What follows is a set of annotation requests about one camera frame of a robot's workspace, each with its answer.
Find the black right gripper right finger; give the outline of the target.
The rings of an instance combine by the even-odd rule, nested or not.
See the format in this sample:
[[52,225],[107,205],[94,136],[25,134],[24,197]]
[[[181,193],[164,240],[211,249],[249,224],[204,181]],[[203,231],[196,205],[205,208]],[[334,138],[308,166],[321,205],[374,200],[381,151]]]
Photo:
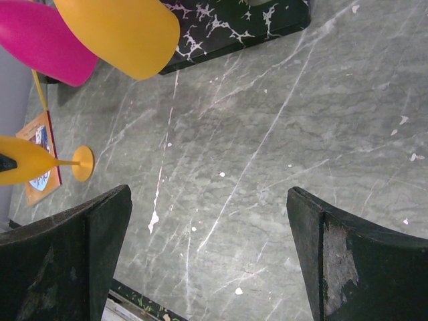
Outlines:
[[426,320],[427,240],[299,188],[287,212],[314,320]]

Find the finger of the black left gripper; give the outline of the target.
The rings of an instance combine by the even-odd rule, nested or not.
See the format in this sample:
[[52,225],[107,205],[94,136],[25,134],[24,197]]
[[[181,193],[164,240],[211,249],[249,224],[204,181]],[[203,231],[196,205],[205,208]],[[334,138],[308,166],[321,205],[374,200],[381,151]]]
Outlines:
[[0,172],[10,171],[17,168],[16,160],[0,154]]

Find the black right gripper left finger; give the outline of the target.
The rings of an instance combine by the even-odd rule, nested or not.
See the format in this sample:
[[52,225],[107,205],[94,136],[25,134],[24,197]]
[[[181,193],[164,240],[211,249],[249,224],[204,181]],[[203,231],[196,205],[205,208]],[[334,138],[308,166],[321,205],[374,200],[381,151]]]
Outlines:
[[1,234],[2,320],[101,320],[132,212],[119,185]]

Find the yellow wine glass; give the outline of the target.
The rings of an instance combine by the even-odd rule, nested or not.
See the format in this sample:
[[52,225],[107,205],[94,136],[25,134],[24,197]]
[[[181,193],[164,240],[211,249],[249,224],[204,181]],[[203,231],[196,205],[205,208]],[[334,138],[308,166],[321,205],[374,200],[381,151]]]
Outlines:
[[146,80],[160,73],[179,43],[179,20],[160,1],[55,1],[54,4],[85,47],[135,80]]
[[87,181],[95,167],[94,154],[80,146],[72,160],[60,160],[46,149],[21,138],[1,137],[1,184],[15,185],[42,176],[54,167],[71,166],[76,180]]

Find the pink wine glass front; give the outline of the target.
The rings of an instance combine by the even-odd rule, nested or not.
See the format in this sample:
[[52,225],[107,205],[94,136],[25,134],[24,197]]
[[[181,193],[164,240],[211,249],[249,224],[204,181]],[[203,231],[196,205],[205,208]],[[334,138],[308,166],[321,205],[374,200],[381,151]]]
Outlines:
[[1,2],[1,46],[31,69],[73,87],[86,82],[98,62],[56,9],[32,1]]

